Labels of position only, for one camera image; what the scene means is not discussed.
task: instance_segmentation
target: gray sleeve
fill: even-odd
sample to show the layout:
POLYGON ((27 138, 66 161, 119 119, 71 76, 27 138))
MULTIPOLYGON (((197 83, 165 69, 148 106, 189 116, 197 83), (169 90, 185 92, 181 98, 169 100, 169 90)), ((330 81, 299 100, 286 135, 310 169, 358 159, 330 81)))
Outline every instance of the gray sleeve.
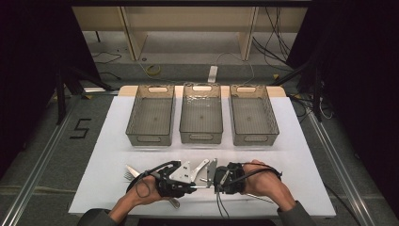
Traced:
POLYGON ((109 210, 90 209, 79 220, 77 226, 118 226, 118 224, 108 216, 109 210))
POLYGON ((278 210, 279 218, 284 226, 312 226, 316 225, 311 216, 303 208, 302 204, 296 201, 296 206, 289 210, 282 212, 278 210))

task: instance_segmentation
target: white tabletop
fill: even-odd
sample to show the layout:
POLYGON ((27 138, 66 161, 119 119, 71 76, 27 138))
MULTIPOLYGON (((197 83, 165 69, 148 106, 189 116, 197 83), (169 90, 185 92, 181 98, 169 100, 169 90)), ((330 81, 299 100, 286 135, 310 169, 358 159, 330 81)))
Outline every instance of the white tabletop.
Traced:
MULTIPOLYGON (((173 137, 170 147, 133 147, 125 135, 135 97, 115 97, 106 116, 88 167, 70 208, 81 215, 90 208, 112 209, 129 183, 123 178, 125 164, 150 170, 170 160, 190 161, 191 168, 203 159, 218 159, 218 165, 259 159, 282 171, 282 181, 313 217, 334 217, 335 211, 314 164, 292 104, 287 97, 270 98, 279 126, 273 146, 236 147, 232 144, 231 118, 227 97, 222 97, 223 137, 215 145, 182 144, 179 124, 182 97, 176 98, 173 137)), ((203 169, 198 178, 206 177, 203 169)), ((197 185, 205 183, 196 181, 197 185)), ((231 218, 274 218, 277 206, 240 194, 221 195, 231 218)), ((179 199, 174 209, 167 201, 138 206, 130 215, 138 218, 221 218, 212 189, 199 189, 179 199)))

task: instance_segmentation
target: black cable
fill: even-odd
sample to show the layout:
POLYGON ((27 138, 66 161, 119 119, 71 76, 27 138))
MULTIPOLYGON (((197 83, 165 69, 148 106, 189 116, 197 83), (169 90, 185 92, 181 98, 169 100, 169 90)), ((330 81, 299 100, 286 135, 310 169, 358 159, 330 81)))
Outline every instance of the black cable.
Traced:
POLYGON ((263 54, 264 61, 266 62, 266 64, 267 64, 268 66, 270 66, 270 67, 272 67, 272 68, 275 68, 275 69, 278 69, 278 70, 282 70, 282 71, 286 71, 286 72, 292 72, 292 70, 282 69, 282 68, 279 68, 279 67, 276 67, 276 66, 271 65, 271 64, 267 61, 266 57, 270 57, 270 58, 276 59, 276 60, 282 62, 282 63, 285 64, 285 65, 287 65, 287 64, 286 64, 286 62, 285 62, 283 59, 279 58, 278 56, 276 56, 275 54, 273 54, 272 52, 270 52, 268 49, 266 49, 265 47, 263 47, 255 38, 253 38, 253 40, 255 41, 255 42, 253 42, 255 48, 256 48, 261 54, 263 54))
POLYGON ((224 216, 223 216, 222 210, 220 209, 220 205, 222 205, 222 208, 223 208, 223 210, 225 211, 225 213, 227 215, 227 219, 229 219, 230 215, 229 215, 229 212, 227 212, 226 207, 224 206, 224 204, 222 202, 222 199, 220 198, 219 189, 216 191, 216 203, 217 203, 217 208, 219 209, 220 216, 222 216, 222 218, 225 219, 224 216))
POLYGON ((301 121, 299 121, 299 124, 302 123, 306 118, 308 118, 309 114, 311 114, 311 113, 312 113, 312 111, 310 110, 310 111, 308 112, 308 114, 306 114, 306 116, 303 117, 301 121))
POLYGON ((269 11, 267 10, 267 8, 264 8, 267 14, 267 17, 269 19, 269 22, 273 28, 272 34, 269 37, 268 42, 270 41, 271 37, 273 36, 273 34, 276 34, 276 37, 278 38, 279 41, 279 49, 281 50, 282 56, 284 57, 285 60, 287 60, 287 56, 289 55, 287 53, 287 49, 290 50, 290 48, 287 46, 287 44, 285 43, 284 39, 282 38, 282 35, 280 34, 280 12, 281 12, 281 8, 277 8, 276 9, 276 22, 275 24, 273 24, 272 19, 270 17, 269 11))
POLYGON ((352 216, 352 218, 356 221, 356 223, 361 226, 360 221, 358 220, 358 218, 356 218, 355 214, 352 212, 352 210, 346 205, 345 202, 343 202, 343 200, 338 196, 338 194, 331 189, 331 187, 329 187, 328 185, 326 185, 326 183, 323 182, 323 185, 326 187, 326 189, 328 189, 337 199, 338 201, 343 205, 343 207, 349 212, 349 214, 352 216))
POLYGON ((305 115, 306 115, 306 107, 305 107, 301 102, 299 102, 299 101, 297 101, 297 100, 292 100, 292 101, 294 101, 294 103, 299 103, 299 104, 303 107, 303 113, 300 114, 300 115, 296 115, 296 116, 297 116, 298 118, 299 118, 299 117, 305 116, 305 115))
POLYGON ((113 58, 113 59, 111 59, 111 60, 108 60, 108 61, 106 61, 106 62, 94 62, 94 63, 107 64, 107 63, 109 63, 109 62, 115 61, 115 60, 117 60, 117 59, 119 59, 119 58, 122 57, 122 55, 119 55, 119 54, 111 54, 111 53, 108 53, 108 52, 101 52, 100 54, 94 55, 94 56, 91 56, 91 57, 95 58, 95 57, 98 57, 98 56, 101 55, 101 54, 108 54, 108 55, 117 56, 117 57, 116 57, 116 58, 113 58))
POLYGON ((150 194, 151 194, 150 186, 149 186, 145 181, 143 181, 143 178, 144 178, 144 177, 146 177, 146 176, 148 176, 148 175, 151 175, 151 173, 153 173, 153 172, 155 172, 156 170, 159 170, 159 169, 161 169, 161 168, 163 168, 163 167, 165 167, 165 166, 167 166, 167 165, 173 165, 174 162, 176 162, 176 161, 169 161, 169 162, 167 162, 167 163, 164 163, 164 164, 162 164, 162 165, 159 165, 158 167, 156 167, 156 168, 154 168, 154 169, 145 170, 143 173, 141 173, 140 176, 139 176, 138 179, 137 179, 136 185, 138 185, 138 183, 142 182, 142 183, 147 187, 147 189, 149 190, 149 193, 148 193, 147 195, 145 195, 145 196, 142 196, 142 195, 138 192, 138 188, 137 188, 137 186, 136 186, 136 193, 137 193, 138 197, 140 197, 140 198, 147 198, 147 197, 149 197, 150 194))
POLYGON ((267 167, 267 168, 256 169, 254 171, 250 171, 249 173, 245 174, 244 176, 238 177, 238 178, 230 181, 229 183, 227 183, 226 185, 223 185, 223 186, 230 186, 230 185, 232 185, 234 183, 237 183, 239 181, 245 180, 248 177, 253 176, 253 175, 255 175, 257 173, 260 173, 260 172, 273 171, 278 177, 280 177, 282 175, 282 172, 278 172, 276 169, 274 169, 274 168, 272 168, 270 166, 267 166, 267 165, 259 165, 259 166, 264 166, 264 167, 267 167))

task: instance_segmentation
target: human hand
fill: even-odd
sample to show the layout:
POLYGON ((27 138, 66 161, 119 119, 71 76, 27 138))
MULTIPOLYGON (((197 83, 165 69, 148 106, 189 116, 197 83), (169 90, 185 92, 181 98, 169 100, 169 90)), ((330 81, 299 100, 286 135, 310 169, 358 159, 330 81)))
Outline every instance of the human hand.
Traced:
MULTIPOLYGON (((247 174, 254 170, 266 169, 264 162, 252 160, 243 166, 247 174)), ((282 211, 292 209, 296 202, 288 187, 272 171, 259 172, 247 177, 244 194, 267 196, 275 202, 282 211)))
POLYGON ((118 200, 108 216, 114 219, 115 222, 121 223, 134 207, 168 199, 170 198, 161 197, 159 195, 155 187, 155 178, 149 175, 138 180, 137 183, 118 200))

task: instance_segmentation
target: black cord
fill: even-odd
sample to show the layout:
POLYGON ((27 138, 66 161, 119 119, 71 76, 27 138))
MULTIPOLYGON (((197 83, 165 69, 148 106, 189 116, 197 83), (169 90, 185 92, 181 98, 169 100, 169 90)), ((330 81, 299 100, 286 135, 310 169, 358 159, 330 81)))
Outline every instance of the black cord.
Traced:
POLYGON ((222 210, 220 209, 220 205, 222 206, 223 210, 225 211, 226 215, 227 215, 227 219, 230 218, 229 212, 227 212, 222 199, 220 198, 220 191, 219 189, 216 191, 216 203, 217 203, 217 209, 219 210, 220 216, 222 216, 223 219, 225 219, 225 217, 223 216, 222 210))
POLYGON ((311 114, 311 110, 308 112, 308 114, 306 114, 305 117, 302 118, 301 121, 299 121, 299 124, 302 123, 306 118, 308 118, 309 114, 311 114))
POLYGON ((346 205, 345 202, 343 202, 343 200, 338 196, 338 194, 331 189, 331 187, 329 187, 328 185, 326 185, 326 183, 323 182, 323 185, 326 187, 326 189, 328 189, 337 199, 338 201, 343 205, 343 207, 349 212, 349 214, 352 216, 352 218, 356 221, 356 223, 361 226, 360 221, 358 220, 358 218, 356 218, 355 214, 353 213, 353 211, 346 205))
POLYGON ((253 176, 253 175, 257 174, 257 173, 265 172, 265 171, 273 171, 279 177, 279 179, 280 179, 280 176, 282 175, 282 172, 278 172, 276 169, 274 169, 274 168, 272 168, 270 166, 267 166, 267 165, 262 165, 262 164, 251 164, 251 165, 259 165, 259 166, 264 166, 266 168, 256 169, 254 171, 250 171, 249 173, 245 174, 244 176, 236 178, 236 179, 230 181, 229 183, 227 183, 226 185, 223 185, 223 186, 230 186, 230 185, 232 185, 234 183, 237 183, 239 181, 245 180, 245 179, 247 179, 250 176, 253 176))
POLYGON ((95 57, 98 57, 98 56, 101 55, 101 54, 108 54, 108 55, 116 56, 116 58, 113 58, 113 59, 108 60, 108 61, 106 61, 106 62, 94 62, 94 63, 107 64, 107 63, 109 63, 109 62, 115 61, 115 60, 117 60, 117 59, 119 59, 119 58, 122 57, 122 55, 119 55, 119 54, 111 54, 111 53, 108 53, 108 52, 101 52, 100 54, 94 55, 94 56, 91 56, 91 57, 95 58, 95 57))
POLYGON ((145 170, 143 173, 141 173, 140 176, 139 176, 139 178, 137 179, 136 185, 138 185, 138 183, 142 182, 142 183, 147 187, 147 189, 149 190, 149 193, 148 193, 147 195, 145 195, 145 196, 142 196, 142 195, 138 192, 138 188, 137 188, 137 186, 136 186, 136 193, 137 193, 138 197, 140 197, 140 198, 147 198, 147 197, 149 197, 150 194, 151 194, 150 186, 149 186, 145 181, 143 181, 143 178, 144 178, 144 177, 146 177, 146 176, 148 176, 148 175, 151 175, 151 174, 152 174, 153 172, 155 172, 156 170, 159 170, 159 169, 161 169, 161 168, 163 168, 163 167, 165 167, 165 166, 167 166, 167 165, 173 165, 174 162, 175 162, 175 161, 169 161, 169 162, 167 162, 167 163, 164 163, 164 164, 162 164, 162 165, 159 165, 158 167, 156 167, 156 168, 154 168, 154 169, 145 170))
POLYGON ((263 47, 255 38, 253 38, 253 45, 255 46, 255 48, 256 48, 261 54, 263 54, 264 62, 266 62, 266 64, 267 64, 268 66, 270 66, 270 67, 272 67, 272 68, 275 68, 275 69, 278 69, 278 70, 282 70, 282 71, 286 71, 286 72, 292 72, 292 70, 282 69, 282 68, 279 68, 279 67, 276 67, 276 66, 271 65, 271 64, 267 61, 267 58, 266 58, 266 57, 270 57, 270 58, 276 59, 276 60, 282 62, 282 63, 285 64, 285 65, 287 65, 287 64, 285 63, 284 60, 282 60, 281 58, 279 58, 278 56, 276 56, 275 54, 273 54, 272 52, 270 52, 268 49, 266 49, 265 47, 263 47))

